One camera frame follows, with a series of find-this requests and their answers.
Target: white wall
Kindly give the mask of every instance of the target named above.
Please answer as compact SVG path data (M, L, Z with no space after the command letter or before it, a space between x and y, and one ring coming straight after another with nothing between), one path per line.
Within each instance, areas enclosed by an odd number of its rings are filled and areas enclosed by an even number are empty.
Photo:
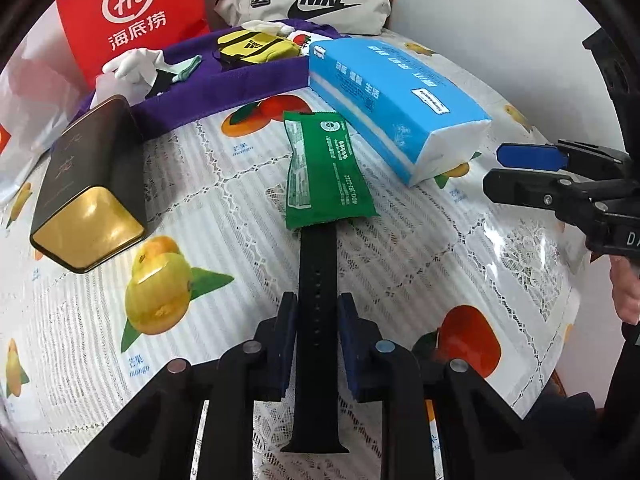
M623 149L607 89L582 41L598 23L577 0L395 0L390 28L449 57L511 101L550 140ZM583 277L582 304L558 364L569 394L600 407L622 348L608 258Z
M622 322L611 303L609 269L609 258L603 257L584 273L580 285L584 299L556 367L568 393L589 392L598 408L604 406L624 344Z

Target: green snack wrapper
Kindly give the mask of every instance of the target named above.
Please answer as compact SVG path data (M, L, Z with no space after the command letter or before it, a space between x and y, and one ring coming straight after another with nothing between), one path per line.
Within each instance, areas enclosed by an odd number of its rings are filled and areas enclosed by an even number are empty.
M378 216L344 118L335 112L284 113L293 149L287 178L287 228Z

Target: human hand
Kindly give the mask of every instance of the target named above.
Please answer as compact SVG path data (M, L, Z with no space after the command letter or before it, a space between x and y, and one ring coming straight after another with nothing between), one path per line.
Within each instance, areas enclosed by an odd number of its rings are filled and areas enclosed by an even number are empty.
M610 256L611 297L618 317L631 325L640 320L640 278L624 256Z

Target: nike logo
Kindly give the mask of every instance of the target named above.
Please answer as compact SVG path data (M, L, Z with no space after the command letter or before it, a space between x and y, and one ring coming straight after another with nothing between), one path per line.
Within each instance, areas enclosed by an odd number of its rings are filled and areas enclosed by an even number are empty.
M349 7L357 7L362 4L337 4L332 7L325 7L324 9L314 9L314 10L302 10L298 6L299 0L293 2L291 7L289 7L289 12L287 13L288 18L298 18L300 20L311 20L312 18L317 18L318 16L322 16L323 14L328 14L329 12L335 12L336 10L348 9Z

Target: black watch strap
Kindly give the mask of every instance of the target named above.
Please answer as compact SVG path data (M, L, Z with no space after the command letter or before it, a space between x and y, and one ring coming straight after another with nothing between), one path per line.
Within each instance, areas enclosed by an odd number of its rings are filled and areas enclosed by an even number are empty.
M337 235L335 223L302 229L293 436L282 450L349 452L338 439Z

